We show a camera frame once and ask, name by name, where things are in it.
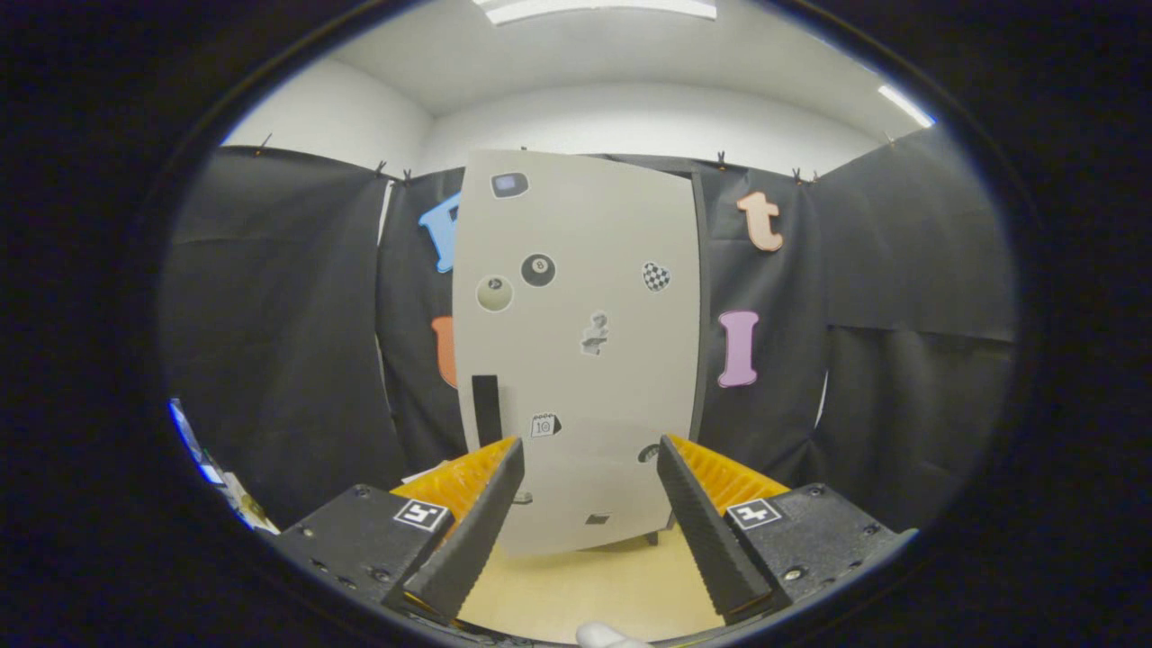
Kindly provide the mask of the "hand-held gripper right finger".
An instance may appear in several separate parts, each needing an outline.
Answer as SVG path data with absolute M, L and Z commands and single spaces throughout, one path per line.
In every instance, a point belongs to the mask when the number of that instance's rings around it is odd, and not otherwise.
M 789 488 L 674 435 L 660 439 L 657 473 L 708 600 L 728 625 L 826 600 L 917 537 L 831 485 Z

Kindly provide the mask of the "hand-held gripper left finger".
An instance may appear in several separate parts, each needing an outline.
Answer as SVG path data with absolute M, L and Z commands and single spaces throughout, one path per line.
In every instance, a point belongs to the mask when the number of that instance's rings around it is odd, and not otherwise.
M 271 534 L 270 545 L 358 606 L 452 624 L 524 472 L 522 442 L 506 437 L 391 490 L 355 484 Z

